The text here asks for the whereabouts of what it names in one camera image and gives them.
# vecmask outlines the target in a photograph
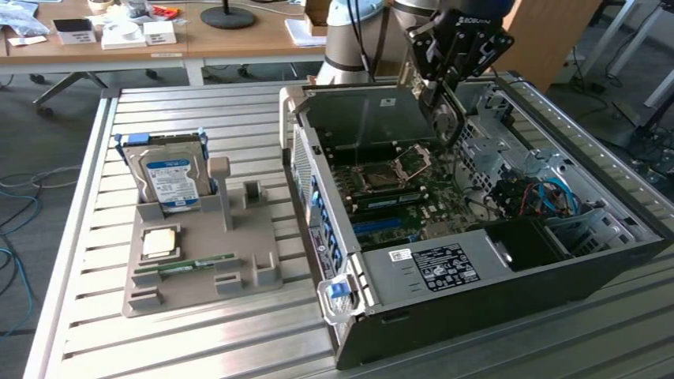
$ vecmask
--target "gray carpet floor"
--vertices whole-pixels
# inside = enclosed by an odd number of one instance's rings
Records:
[[[580,54],[589,54],[606,26],[608,24],[602,23],[598,27],[588,29],[578,46]],[[586,78],[588,81],[604,81],[604,65],[610,60],[616,48],[614,46],[606,52],[596,70]],[[299,63],[301,77],[315,74],[318,68],[318,63]],[[642,103],[673,68],[674,54],[657,45],[646,44],[622,72],[624,87],[616,88],[609,85],[602,98],[606,101],[628,103],[637,113],[648,117],[653,110],[646,109]],[[158,73],[161,75],[158,81],[147,78],[142,70],[103,73],[101,77],[111,87],[119,88],[187,85],[187,74],[183,69],[161,69]],[[241,78],[237,67],[218,67],[218,69],[211,69],[215,80],[209,80],[207,83],[278,81],[294,78],[289,64],[250,66],[250,73],[251,78]],[[63,75],[46,75],[51,83],[62,77]],[[7,81],[8,77],[0,77],[0,83],[7,83]],[[48,102],[56,116],[46,119],[36,115],[32,106],[32,100],[44,89],[47,89],[46,86],[34,84],[28,80],[28,75],[19,75],[14,78],[12,84],[0,91],[0,177],[24,172],[38,173],[82,162],[101,91],[91,81],[78,82]],[[573,117],[602,105],[600,101],[574,91],[570,86],[554,86],[548,95]],[[674,110],[668,113],[662,125],[673,123]],[[625,120],[616,118],[616,111],[612,108],[586,116],[582,124],[598,135],[613,133],[617,128],[628,126]],[[52,180],[54,182],[68,181],[74,177],[75,173],[71,172],[55,176]],[[34,190],[28,188],[18,193],[31,194]],[[54,260],[68,217],[72,191],[74,187],[46,189],[42,196],[43,211],[38,218],[8,236],[23,259],[38,301],[35,313],[19,334],[0,341],[2,379],[14,379],[23,374],[32,342],[32,330],[38,324],[40,305],[48,288]],[[0,222],[22,206],[23,201],[0,197]],[[8,281],[10,274],[8,269],[0,271],[0,286]],[[7,331],[16,324],[23,318],[26,309],[26,290],[18,280],[0,297],[0,331]]]

